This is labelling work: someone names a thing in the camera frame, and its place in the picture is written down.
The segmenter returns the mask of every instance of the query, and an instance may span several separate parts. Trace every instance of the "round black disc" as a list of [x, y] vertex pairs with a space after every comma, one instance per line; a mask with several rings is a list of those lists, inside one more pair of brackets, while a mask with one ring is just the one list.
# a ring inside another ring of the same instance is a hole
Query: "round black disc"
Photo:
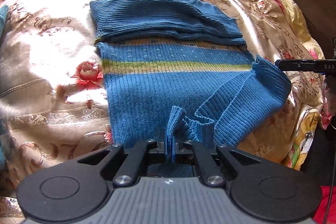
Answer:
[[69, 162], [27, 176], [19, 185], [17, 199], [26, 217], [67, 222], [90, 214], [108, 192], [99, 170]]
[[296, 222], [312, 216], [321, 189], [305, 174], [276, 164], [246, 166], [230, 189], [233, 201], [263, 220]]

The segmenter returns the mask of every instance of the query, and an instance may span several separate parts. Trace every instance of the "floral bedspread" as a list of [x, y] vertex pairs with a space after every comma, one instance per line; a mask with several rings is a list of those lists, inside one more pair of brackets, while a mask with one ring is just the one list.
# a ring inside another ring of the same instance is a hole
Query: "floral bedspread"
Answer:
[[[91, 0], [0, 0], [10, 7], [0, 41], [3, 196], [39, 169], [113, 142], [90, 16]], [[324, 58], [292, 0], [204, 0], [236, 18], [253, 54]], [[289, 72], [284, 107], [239, 148], [300, 169], [323, 109], [321, 76]], [[2, 222], [20, 222], [16, 200], [0, 199]]]

